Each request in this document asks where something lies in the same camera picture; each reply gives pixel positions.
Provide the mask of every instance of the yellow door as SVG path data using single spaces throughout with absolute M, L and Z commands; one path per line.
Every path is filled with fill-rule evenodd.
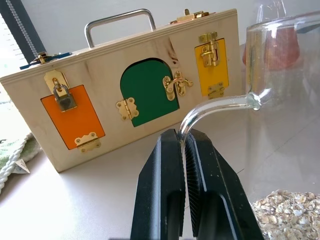
M 199 80 L 202 96 L 209 99 L 223 97 L 224 89 L 229 86 L 228 65 L 225 39 L 216 40 L 219 46 L 219 64 L 217 66 L 204 66 L 202 48 L 204 45 L 195 48 L 196 64 L 198 68 Z

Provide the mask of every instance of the window frame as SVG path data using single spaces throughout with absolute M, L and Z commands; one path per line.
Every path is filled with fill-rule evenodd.
M 46 49 L 41 42 L 41 39 L 23 5 L 21 0 L 11 0 L 10 3 L 14 7 L 16 14 L 18 15 L 24 29 L 26 30 L 34 48 L 37 53 L 45 52 Z M 32 62 L 36 57 L 31 50 L 23 32 L 20 29 L 20 26 L 17 23 L 17 20 L 11 9 L 9 8 L 6 0 L 0 0 L 0 14 L 4 19 L 6 25 L 8 26 L 11 34 L 13 35 L 16 43 L 18 44 L 24 58 L 28 63 Z

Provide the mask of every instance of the orange door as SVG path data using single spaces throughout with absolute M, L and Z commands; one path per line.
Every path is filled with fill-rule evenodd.
M 77 147 L 76 138 L 82 138 L 95 132 L 98 138 L 105 136 L 105 132 L 91 104 L 87 91 L 83 85 L 69 89 L 76 108 L 61 112 L 55 96 L 50 95 L 41 99 L 53 124 L 62 137 L 66 147 L 71 150 Z

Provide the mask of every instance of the metal handle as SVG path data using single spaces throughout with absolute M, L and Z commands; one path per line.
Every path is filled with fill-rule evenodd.
M 112 23 L 118 20 L 122 20 L 122 19 L 127 19 L 130 17 L 134 17 L 134 16 L 138 16 L 138 15 L 147 15 L 149 18 L 149 23 L 150 23 L 150 27 L 153 30 L 156 29 L 156 25 L 155 25 L 155 20 L 152 17 L 151 12 L 148 9 L 142 8 L 142 9 L 138 9 L 138 10 L 134 10 L 134 11 L 128 11 L 125 13 L 121 13 L 118 15 L 114 15 L 114 16 L 109 16 L 109 17 L 105 17 L 105 18 L 101 18 L 92 22 L 89 22 L 87 25 L 85 25 L 84 27 L 84 35 L 86 38 L 86 41 L 89 45 L 90 48 L 94 48 L 95 44 L 94 41 L 92 40 L 91 37 L 91 29 L 103 24 L 108 24 L 108 23 Z

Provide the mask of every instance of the wood grain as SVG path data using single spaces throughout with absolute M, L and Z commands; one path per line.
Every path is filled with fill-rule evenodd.
M 206 100 L 201 94 L 195 47 L 200 45 L 199 35 L 212 31 L 225 39 L 230 83 L 225 96 L 242 94 L 238 21 L 234 9 L 86 48 L 70 57 L 5 76 L 0 81 L 55 169 L 61 172 L 178 123 L 188 111 Z M 194 84 L 187 87 L 185 96 L 177 96 L 178 110 L 133 127 L 131 121 L 121 120 L 116 108 L 116 102 L 123 99 L 120 79 L 128 66 L 148 58 L 162 59 L 172 73 L 181 71 Z M 105 132 L 100 138 L 100 148 L 83 154 L 78 149 L 68 150 L 61 139 L 41 103 L 42 98 L 51 95 L 44 75 L 54 69 L 64 73 L 71 88 L 84 85 Z

